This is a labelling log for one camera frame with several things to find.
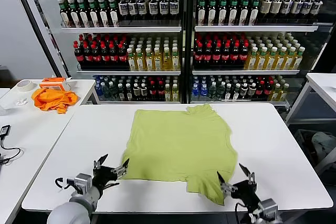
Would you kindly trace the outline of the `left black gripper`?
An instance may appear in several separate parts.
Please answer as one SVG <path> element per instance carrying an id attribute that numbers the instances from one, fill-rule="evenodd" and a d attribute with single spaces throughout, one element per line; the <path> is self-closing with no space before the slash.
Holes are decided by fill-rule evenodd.
<path id="1" fill-rule="evenodd" d="M 93 162 L 93 179 L 92 185 L 99 190 L 104 190 L 112 186 L 119 185 L 118 179 L 127 173 L 129 159 L 117 168 L 102 166 L 108 154 L 101 156 L 97 161 Z"/>

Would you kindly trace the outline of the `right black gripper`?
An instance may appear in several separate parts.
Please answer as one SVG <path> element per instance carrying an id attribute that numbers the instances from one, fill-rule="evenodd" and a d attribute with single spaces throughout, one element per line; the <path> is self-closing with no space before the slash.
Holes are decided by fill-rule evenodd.
<path id="1" fill-rule="evenodd" d="M 239 167 L 247 176 L 248 180 L 243 180 L 242 182 L 231 185 L 225 182 L 221 174 L 217 172 L 220 188 L 224 196 L 240 199 L 248 210 L 255 210 L 260 203 L 260 199 L 256 195 L 257 183 L 255 181 L 255 173 L 251 173 L 249 169 L 241 163 L 239 163 Z"/>

